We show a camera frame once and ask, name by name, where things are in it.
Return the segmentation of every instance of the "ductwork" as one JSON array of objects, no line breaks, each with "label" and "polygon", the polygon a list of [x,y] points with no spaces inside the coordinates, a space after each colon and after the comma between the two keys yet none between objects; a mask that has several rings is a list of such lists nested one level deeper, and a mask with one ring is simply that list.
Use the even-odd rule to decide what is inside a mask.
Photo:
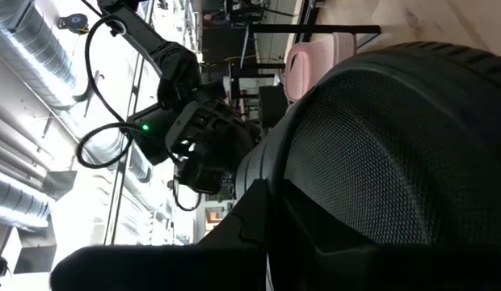
[{"label": "ductwork", "polygon": [[[72,59],[52,33],[31,0],[0,0],[0,58],[59,117],[75,139],[101,124],[87,125],[89,87],[79,87]],[[107,110],[101,116],[110,116]],[[118,152],[122,136],[116,131],[93,138],[86,145],[91,161],[106,162]]]},{"label": "ductwork", "polygon": [[0,175],[0,223],[24,230],[48,226],[53,200],[43,193]]}]

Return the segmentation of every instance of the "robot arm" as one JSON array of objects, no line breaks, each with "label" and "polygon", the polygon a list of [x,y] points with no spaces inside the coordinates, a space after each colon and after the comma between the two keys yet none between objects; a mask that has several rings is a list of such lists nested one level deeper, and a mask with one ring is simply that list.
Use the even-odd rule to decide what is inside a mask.
[{"label": "robot arm", "polygon": [[179,183],[197,192],[218,193],[223,176],[234,174],[257,144],[255,125],[245,123],[225,104],[223,84],[201,84],[196,55],[164,40],[134,12],[138,3],[98,1],[105,15],[114,15],[123,24],[110,22],[113,34],[123,32],[161,78],[158,103],[127,120],[146,129],[146,134],[133,133],[133,139],[154,165],[169,158],[169,153],[184,157],[178,165]]},{"label": "robot arm", "polygon": [[191,100],[190,92],[200,85],[200,65],[196,55],[181,44],[164,40],[136,13],[137,3],[125,0],[98,0],[105,15],[114,15],[123,22],[110,22],[113,34],[123,37],[153,66],[161,79],[158,102],[166,109],[181,112]]}]

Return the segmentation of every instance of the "pink chair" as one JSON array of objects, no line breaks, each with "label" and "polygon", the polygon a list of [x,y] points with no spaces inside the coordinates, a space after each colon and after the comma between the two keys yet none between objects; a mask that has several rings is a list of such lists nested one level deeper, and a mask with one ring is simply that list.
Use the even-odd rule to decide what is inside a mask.
[{"label": "pink chair", "polygon": [[335,65],[356,54],[351,33],[333,33],[312,43],[295,44],[288,52],[284,93],[297,102]]}]

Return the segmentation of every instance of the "wire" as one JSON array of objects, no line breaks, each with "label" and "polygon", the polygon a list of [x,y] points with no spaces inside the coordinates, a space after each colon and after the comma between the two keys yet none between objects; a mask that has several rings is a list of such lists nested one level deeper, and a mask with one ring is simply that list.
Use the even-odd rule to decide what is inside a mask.
[{"label": "wire", "polygon": [[[248,58],[250,58],[250,57],[256,57],[256,55],[246,56],[246,57],[244,57],[243,59],[245,60],[245,59],[248,59]],[[240,59],[240,58],[242,58],[242,57],[241,57],[241,56],[227,57],[227,58],[225,58],[225,59],[224,59],[224,61],[230,61],[230,60]]]},{"label": "wire", "polygon": [[[91,89],[96,94],[96,96],[98,96],[98,99],[101,101],[101,103],[103,104],[103,106],[118,120],[118,122],[110,123],[110,124],[106,124],[106,125],[100,126],[97,129],[94,129],[94,130],[90,131],[88,134],[86,134],[82,138],[82,140],[78,143],[78,145],[77,145],[77,148],[76,148],[77,161],[82,166],[90,168],[90,169],[101,169],[101,168],[109,167],[109,166],[115,164],[116,162],[120,161],[128,153],[128,151],[130,150],[130,146],[133,143],[133,132],[135,131],[135,132],[141,133],[144,137],[149,138],[157,146],[161,147],[162,150],[164,150],[166,152],[166,154],[170,157],[171,161],[175,164],[175,167],[177,167],[179,165],[179,163],[180,163],[179,159],[176,158],[165,146],[162,146],[160,143],[156,142],[152,137],[150,137],[145,131],[143,131],[137,125],[130,124],[130,123],[126,122],[123,119],[123,117],[121,117],[109,105],[109,103],[107,102],[107,100],[105,100],[105,98],[103,97],[102,93],[99,91],[98,86],[95,83],[95,78],[94,78],[94,76],[92,74],[92,65],[91,65],[91,43],[92,43],[92,39],[93,39],[95,33],[98,31],[98,28],[102,24],[105,24],[105,23],[108,23],[108,22],[111,22],[111,21],[117,22],[121,26],[121,28],[123,29],[123,31],[120,33],[121,35],[123,35],[124,33],[126,33],[126,31],[127,31],[126,24],[123,22],[123,20],[121,18],[119,18],[117,16],[114,16],[114,15],[109,15],[109,16],[102,17],[98,22],[96,22],[92,26],[92,28],[89,31],[89,34],[87,35],[87,38],[86,38],[86,47],[85,47],[85,59],[86,59],[87,79],[89,80],[89,84],[91,85]],[[119,129],[120,133],[123,134],[123,135],[125,135],[127,137],[127,145],[120,151],[120,153],[117,156],[115,156],[112,160],[110,160],[108,162],[103,162],[103,163],[100,163],[100,164],[94,164],[94,163],[87,162],[83,158],[83,155],[82,155],[82,153],[85,150],[86,143],[92,137],[94,137],[96,134],[102,132],[103,130],[107,130],[107,129]],[[180,204],[180,202],[179,202],[179,195],[178,195],[177,191],[175,190],[176,189],[176,186],[175,186],[176,178],[177,178],[176,175],[174,175],[173,195],[174,195],[174,199],[175,199],[175,203],[177,204],[177,207],[179,207],[183,211],[192,211],[192,210],[197,209],[198,206],[200,205],[202,195],[200,193],[197,193],[198,194],[198,199],[197,199],[196,205],[193,208],[188,209],[188,208],[183,207]]]},{"label": "wire", "polygon": [[177,205],[177,207],[179,207],[180,210],[183,210],[186,212],[190,212],[190,211],[193,211],[193,210],[199,208],[200,203],[202,202],[202,195],[200,193],[196,193],[197,196],[196,196],[195,206],[193,206],[191,208],[185,208],[179,202],[179,194],[177,192],[178,187],[179,187],[179,177],[177,177],[176,175],[173,175],[173,188],[171,189],[171,191],[173,193],[173,199],[175,200],[175,205]]},{"label": "wire", "polygon": [[[231,60],[233,59],[239,59],[241,57],[228,57],[226,59],[224,59],[223,61],[221,61],[221,63],[230,63]],[[274,57],[267,57],[267,58],[262,58],[262,59],[259,59],[259,61],[278,61],[278,62],[283,62],[284,60],[281,59],[281,58],[274,58]],[[220,65],[221,63],[216,63],[216,64],[209,64],[209,63],[205,63],[205,64],[200,64],[200,66],[206,68],[206,69],[209,69],[209,68],[213,68],[217,65]]]}]

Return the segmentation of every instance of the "black cable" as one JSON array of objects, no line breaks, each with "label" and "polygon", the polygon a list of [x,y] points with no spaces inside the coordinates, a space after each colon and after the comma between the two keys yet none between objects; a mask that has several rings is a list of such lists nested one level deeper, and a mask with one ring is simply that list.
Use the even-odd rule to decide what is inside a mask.
[{"label": "black cable", "polygon": [[177,207],[179,207],[181,210],[186,211],[186,212],[190,212],[190,211],[193,211],[193,210],[199,208],[200,202],[202,201],[202,195],[200,193],[196,193],[197,197],[196,197],[195,206],[188,209],[188,208],[185,208],[184,206],[182,206],[179,202],[179,194],[177,193],[178,187],[179,187],[179,177],[174,175],[173,176],[173,188],[171,189],[171,191],[173,193],[175,205],[177,205]]},{"label": "black cable", "polygon": [[[124,29],[124,31],[120,33],[121,35],[123,35],[124,33],[126,33],[126,24],[123,22],[123,20],[121,18],[117,17],[117,16],[109,15],[109,16],[102,17],[98,22],[96,22],[92,26],[92,28],[89,31],[89,34],[87,35],[87,38],[86,38],[86,47],[85,47],[86,72],[87,72],[87,78],[88,78],[89,83],[91,85],[91,89],[98,96],[98,98],[101,101],[101,103],[103,104],[103,106],[105,106],[105,108],[118,120],[118,122],[106,124],[106,125],[98,127],[97,129],[94,129],[94,130],[90,131],[78,143],[77,148],[76,148],[77,161],[82,166],[90,168],[90,169],[101,169],[101,168],[104,168],[104,167],[109,167],[110,165],[113,165],[114,163],[120,161],[120,159],[122,159],[128,153],[128,151],[130,150],[130,146],[131,146],[131,144],[133,142],[133,132],[134,131],[139,132],[139,133],[143,134],[144,137],[147,137],[150,140],[154,141],[153,138],[151,138],[145,131],[143,131],[142,129],[140,129],[137,125],[125,122],[125,120],[123,119],[123,117],[121,117],[108,104],[107,100],[105,100],[105,98],[103,97],[103,95],[99,91],[98,86],[95,83],[95,78],[94,78],[94,76],[92,74],[92,66],[91,66],[91,43],[92,43],[92,38],[95,35],[95,33],[98,31],[98,28],[102,24],[108,23],[110,21],[116,21]],[[103,130],[107,130],[107,129],[119,129],[121,131],[121,133],[124,134],[127,137],[127,145],[123,148],[123,150],[121,150],[120,154],[118,154],[112,160],[110,160],[108,162],[104,162],[104,163],[100,163],[100,164],[93,164],[93,163],[87,162],[83,158],[83,156],[82,156],[82,152],[85,149],[85,144],[92,137],[94,137],[96,134],[102,132]],[[159,144],[157,142],[155,142],[155,144],[158,145],[159,147],[162,147],[162,149],[170,157],[171,161],[175,164],[175,167],[177,167],[179,165],[179,163],[180,163],[179,159],[176,158],[165,146],[162,146],[161,144]],[[200,193],[197,193],[198,194],[198,200],[196,202],[196,205],[193,208],[187,209],[187,208],[183,207],[180,204],[180,202],[179,202],[179,195],[178,195],[178,193],[176,191],[177,187],[175,186],[175,181],[176,181],[176,176],[174,175],[173,195],[174,195],[174,199],[175,199],[175,203],[177,204],[177,207],[179,207],[183,211],[192,211],[192,210],[197,209],[198,206],[200,205],[202,195]]]}]

